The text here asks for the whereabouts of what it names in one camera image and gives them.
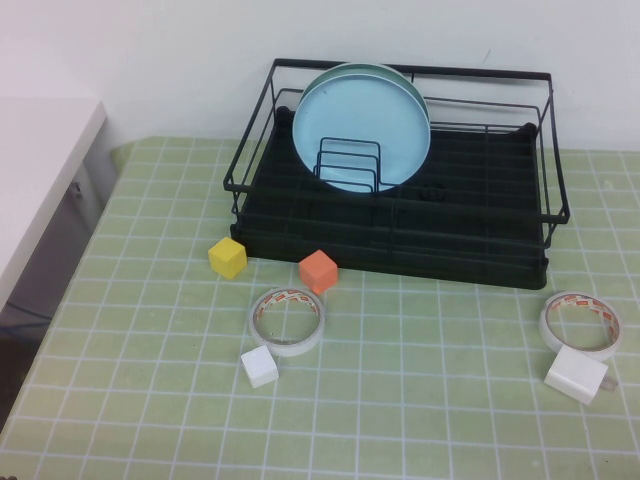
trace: masking tape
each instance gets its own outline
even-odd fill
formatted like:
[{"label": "masking tape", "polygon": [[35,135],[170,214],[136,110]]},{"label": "masking tape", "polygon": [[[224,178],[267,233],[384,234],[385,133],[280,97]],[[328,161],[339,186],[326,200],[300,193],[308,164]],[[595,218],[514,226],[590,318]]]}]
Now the masking tape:
[{"label": "masking tape", "polygon": [[[311,307],[318,315],[318,326],[309,337],[299,342],[287,342],[281,340],[267,340],[258,332],[258,322],[264,311],[271,305],[282,302],[302,302]],[[259,345],[265,345],[272,355],[280,357],[295,357],[302,355],[315,347],[324,332],[325,313],[322,303],[313,293],[295,288],[274,288],[262,295],[249,311],[249,330],[251,336]]]},{"label": "masking tape", "polygon": [[[567,305],[588,308],[592,312],[597,313],[607,325],[609,343],[604,347],[577,348],[560,340],[555,333],[551,331],[551,326],[549,325],[549,314],[553,310]],[[551,297],[547,300],[547,303],[545,303],[544,309],[540,314],[538,327],[540,329],[540,336],[542,337],[542,340],[544,340],[544,343],[546,343],[554,352],[558,353],[563,345],[567,345],[568,347],[578,350],[588,357],[600,362],[611,357],[622,343],[622,321],[616,314],[614,308],[607,302],[592,297],[591,295],[587,295],[586,293],[562,292]]]}]

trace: yellow cube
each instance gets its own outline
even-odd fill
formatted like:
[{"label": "yellow cube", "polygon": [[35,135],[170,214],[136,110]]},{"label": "yellow cube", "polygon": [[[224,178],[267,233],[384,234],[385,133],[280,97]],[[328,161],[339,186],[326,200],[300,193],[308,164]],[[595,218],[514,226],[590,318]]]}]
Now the yellow cube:
[{"label": "yellow cube", "polygon": [[247,266],[247,251],[243,245],[224,237],[209,249],[211,268],[231,280]]}]

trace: white block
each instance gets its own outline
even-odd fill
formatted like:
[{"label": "white block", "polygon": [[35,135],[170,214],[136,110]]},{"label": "white block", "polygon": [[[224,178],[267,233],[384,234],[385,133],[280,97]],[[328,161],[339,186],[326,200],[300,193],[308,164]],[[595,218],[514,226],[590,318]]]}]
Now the white block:
[{"label": "white block", "polygon": [[278,367],[265,345],[241,355],[240,359],[253,388],[278,379]]},{"label": "white block", "polygon": [[609,367],[584,353],[563,345],[544,383],[589,405]]}]

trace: round plate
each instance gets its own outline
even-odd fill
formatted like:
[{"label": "round plate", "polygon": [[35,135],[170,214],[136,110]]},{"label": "round plate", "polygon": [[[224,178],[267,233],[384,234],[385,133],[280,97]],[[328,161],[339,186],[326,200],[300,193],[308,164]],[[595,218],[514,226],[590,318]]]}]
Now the round plate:
[{"label": "round plate", "polygon": [[384,191],[408,180],[424,163],[431,142],[429,115],[420,93],[395,70],[343,64],[305,90],[293,120],[293,141],[311,172],[322,146],[319,177],[351,192],[376,190],[379,158],[377,190]]}]

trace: black dish rack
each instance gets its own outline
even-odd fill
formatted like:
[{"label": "black dish rack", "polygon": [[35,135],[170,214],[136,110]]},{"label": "black dish rack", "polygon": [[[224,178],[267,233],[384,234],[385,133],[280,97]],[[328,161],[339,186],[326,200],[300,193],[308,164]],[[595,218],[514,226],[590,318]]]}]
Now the black dish rack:
[{"label": "black dish rack", "polygon": [[342,268],[544,287],[545,249],[569,220],[551,75],[390,65],[425,95],[429,154],[404,184],[379,191],[371,169],[371,193],[353,193],[319,179],[321,152],[310,172],[292,138],[304,88],[340,63],[274,61],[224,178],[232,238],[254,257],[322,249]]}]

